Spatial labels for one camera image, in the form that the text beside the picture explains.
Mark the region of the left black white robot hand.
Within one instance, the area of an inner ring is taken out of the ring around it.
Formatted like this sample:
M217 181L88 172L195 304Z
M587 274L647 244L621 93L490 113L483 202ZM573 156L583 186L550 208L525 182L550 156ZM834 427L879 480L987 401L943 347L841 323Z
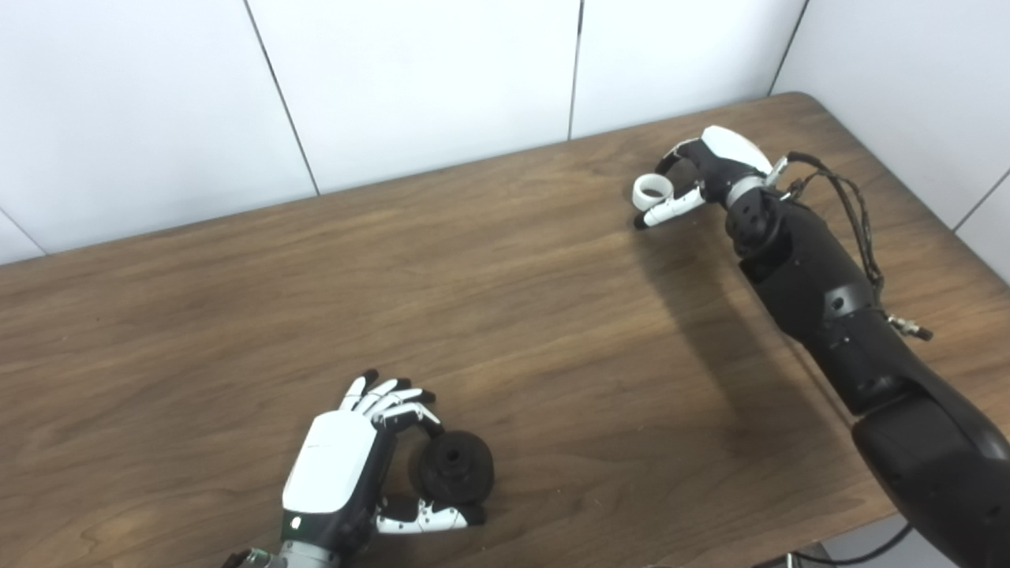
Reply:
M399 435L421 428L445 436L429 406L436 396L407 378L379 381L374 369L351 382L335 409L314 417L282 489L280 558L289 567L340 567L373 536L458 531L486 520L480 504L434 496L383 496Z

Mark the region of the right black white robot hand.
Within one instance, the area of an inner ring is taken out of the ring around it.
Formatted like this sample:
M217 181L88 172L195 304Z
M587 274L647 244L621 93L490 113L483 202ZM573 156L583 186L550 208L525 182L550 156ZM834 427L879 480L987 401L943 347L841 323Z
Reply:
M698 173L682 196L668 174L679 162ZM765 186L775 172L767 155L742 134L718 125L706 127L695 139L675 144L656 162L653 172L636 177L632 201L638 209L634 228L646 230L705 204L728 207L751 189Z

